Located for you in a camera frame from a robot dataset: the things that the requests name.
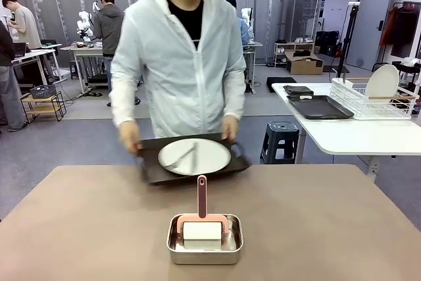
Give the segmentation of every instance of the door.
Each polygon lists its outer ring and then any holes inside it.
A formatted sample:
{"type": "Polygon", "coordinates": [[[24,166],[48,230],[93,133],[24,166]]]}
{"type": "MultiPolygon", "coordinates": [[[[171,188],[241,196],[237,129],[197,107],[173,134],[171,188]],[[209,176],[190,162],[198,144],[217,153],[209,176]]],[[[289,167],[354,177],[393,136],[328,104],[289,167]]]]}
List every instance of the door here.
{"type": "Polygon", "coordinates": [[[347,64],[371,70],[377,62],[390,0],[360,1],[347,64]]]}

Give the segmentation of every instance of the hand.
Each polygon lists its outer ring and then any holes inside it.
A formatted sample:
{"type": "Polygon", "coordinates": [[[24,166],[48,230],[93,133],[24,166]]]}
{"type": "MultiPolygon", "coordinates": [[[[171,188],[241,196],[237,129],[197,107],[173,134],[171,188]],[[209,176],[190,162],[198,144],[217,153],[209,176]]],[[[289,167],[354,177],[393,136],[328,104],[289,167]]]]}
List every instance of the hand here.
{"type": "Polygon", "coordinates": [[[120,139],[127,151],[133,155],[137,154],[139,149],[142,149],[140,141],[140,133],[135,121],[126,121],[118,126],[120,130],[120,139]]]}
{"type": "Polygon", "coordinates": [[[238,119],[232,115],[224,116],[222,119],[222,139],[235,141],[238,133],[238,119]]]}

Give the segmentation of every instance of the person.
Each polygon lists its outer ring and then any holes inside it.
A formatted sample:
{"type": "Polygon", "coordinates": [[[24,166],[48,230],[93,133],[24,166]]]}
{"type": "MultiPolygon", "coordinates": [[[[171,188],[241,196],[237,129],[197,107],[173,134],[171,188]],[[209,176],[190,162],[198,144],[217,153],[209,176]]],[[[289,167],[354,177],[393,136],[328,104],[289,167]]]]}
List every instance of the person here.
{"type": "Polygon", "coordinates": [[[0,125],[9,125],[9,132],[19,131],[26,126],[18,94],[18,82],[12,68],[13,59],[12,37],[0,22],[0,125]]]}
{"type": "Polygon", "coordinates": [[[235,140],[245,90],[239,38],[225,0],[139,0],[126,10],[111,100],[130,153],[142,146],[130,103],[141,73],[156,137],[221,132],[235,140]]]}
{"type": "MultiPolygon", "coordinates": [[[[227,2],[229,2],[237,12],[237,0],[227,0],[227,2]]],[[[241,42],[243,45],[247,45],[250,42],[249,27],[243,19],[237,18],[237,20],[241,34],[241,42]]]]}
{"type": "Polygon", "coordinates": [[[37,24],[31,10],[22,6],[18,0],[1,0],[3,7],[14,12],[15,21],[7,25],[18,32],[19,42],[27,43],[30,49],[40,49],[37,24]]]}
{"type": "MultiPolygon", "coordinates": [[[[120,40],[124,13],[114,4],[114,0],[101,0],[101,4],[103,8],[98,11],[93,19],[93,33],[96,38],[103,40],[104,65],[107,71],[108,92],[110,93],[111,62],[120,40]]],[[[139,103],[139,98],[135,97],[135,104],[138,105],[139,103]]]]}

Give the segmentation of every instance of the white jacket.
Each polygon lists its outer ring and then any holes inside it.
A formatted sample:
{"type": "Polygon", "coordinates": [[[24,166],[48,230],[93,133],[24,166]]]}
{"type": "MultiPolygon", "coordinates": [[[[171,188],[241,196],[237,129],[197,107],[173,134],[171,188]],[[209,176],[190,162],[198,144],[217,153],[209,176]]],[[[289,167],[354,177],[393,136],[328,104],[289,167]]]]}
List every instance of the white jacket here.
{"type": "Polygon", "coordinates": [[[134,93],[143,75],[157,137],[221,132],[222,117],[240,119],[245,61],[237,17],[225,0],[203,0],[196,50],[167,0],[139,0],[126,10],[112,61],[112,113],[134,120],[134,93]]]}

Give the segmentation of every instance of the white dish rack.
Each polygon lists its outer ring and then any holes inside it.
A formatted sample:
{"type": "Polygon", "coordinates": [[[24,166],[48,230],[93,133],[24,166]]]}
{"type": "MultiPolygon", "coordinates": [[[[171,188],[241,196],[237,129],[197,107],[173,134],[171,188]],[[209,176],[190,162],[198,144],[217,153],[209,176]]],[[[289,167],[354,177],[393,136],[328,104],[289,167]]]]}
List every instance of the white dish rack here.
{"type": "Polygon", "coordinates": [[[411,113],[419,95],[398,87],[394,96],[367,97],[365,95],[367,83],[355,83],[351,80],[368,81],[368,79],[349,78],[343,83],[341,78],[334,78],[330,97],[353,111],[354,118],[357,120],[411,119],[411,113]]]}

